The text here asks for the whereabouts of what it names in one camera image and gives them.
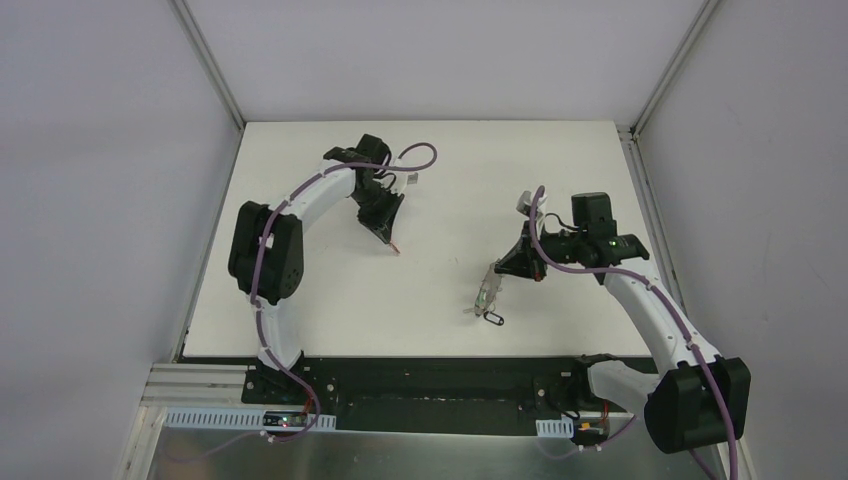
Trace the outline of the key with green tag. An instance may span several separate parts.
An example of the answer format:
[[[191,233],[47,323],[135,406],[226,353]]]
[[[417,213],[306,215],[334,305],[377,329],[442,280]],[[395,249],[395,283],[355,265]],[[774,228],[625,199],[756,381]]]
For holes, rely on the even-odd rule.
[[[492,295],[490,292],[481,291],[477,294],[473,305],[471,307],[465,308],[463,312],[465,314],[473,314],[476,317],[484,316],[488,312],[493,311],[495,298],[496,296]]]

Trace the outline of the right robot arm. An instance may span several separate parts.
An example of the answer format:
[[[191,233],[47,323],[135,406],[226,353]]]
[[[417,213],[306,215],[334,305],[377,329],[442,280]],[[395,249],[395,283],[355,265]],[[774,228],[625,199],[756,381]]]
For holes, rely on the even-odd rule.
[[[591,275],[623,308],[648,348],[656,371],[641,373],[621,360],[598,359],[567,384],[583,410],[604,400],[640,417],[663,453],[726,443],[744,434],[752,375],[707,341],[663,286],[647,247],[622,234],[603,192],[571,198],[572,222],[550,232],[543,188],[525,191],[519,240],[492,265],[492,276],[541,281],[550,268]]]

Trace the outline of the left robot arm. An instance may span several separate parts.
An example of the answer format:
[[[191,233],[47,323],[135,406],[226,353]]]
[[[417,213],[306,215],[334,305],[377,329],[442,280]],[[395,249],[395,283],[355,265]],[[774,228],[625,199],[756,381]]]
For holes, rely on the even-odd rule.
[[[256,317],[258,358],[274,369],[266,389],[281,404],[297,402],[305,378],[292,369],[303,354],[287,311],[305,273],[305,235],[329,209],[350,198],[357,220],[385,245],[405,198],[412,170],[392,158],[388,145],[365,134],[354,147],[327,151],[316,170],[275,204],[245,202],[239,209],[227,262]]]

